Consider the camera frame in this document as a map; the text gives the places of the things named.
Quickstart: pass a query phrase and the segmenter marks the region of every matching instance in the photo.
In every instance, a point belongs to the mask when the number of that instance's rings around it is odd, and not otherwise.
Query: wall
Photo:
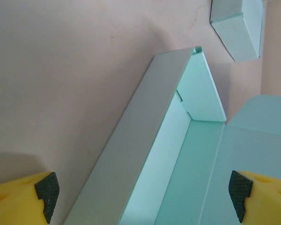
[[[281,0],[267,4],[261,93],[281,95]]]

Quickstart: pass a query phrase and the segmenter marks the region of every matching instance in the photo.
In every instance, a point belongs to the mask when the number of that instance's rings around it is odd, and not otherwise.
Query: black rubber pad
[[[44,216],[47,223],[50,223],[59,195],[59,184],[56,173],[52,172],[35,184],[34,187],[37,192],[37,197],[44,201]]]
[[[244,200],[250,197],[252,185],[252,180],[236,171],[232,171],[229,182],[229,194],[240,223],[243,222],[245,215]]]

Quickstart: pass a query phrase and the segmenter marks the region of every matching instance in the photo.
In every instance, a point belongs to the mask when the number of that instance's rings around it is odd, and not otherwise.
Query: light blue cardboard box
[[[64,225],[239,224],[232,170],[281,179],[281,97],[225,120],[200,47],[155,56]]]
[[[210,22],[234,61],[260,57],[262,0],[213,0]]]

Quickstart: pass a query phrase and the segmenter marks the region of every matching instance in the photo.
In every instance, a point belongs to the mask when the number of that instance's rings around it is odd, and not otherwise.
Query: open box
[[[64,224],[238,223],[231,171],[281,179],[276,109],[256,97],[225,126],[202,49],[155,56]]]

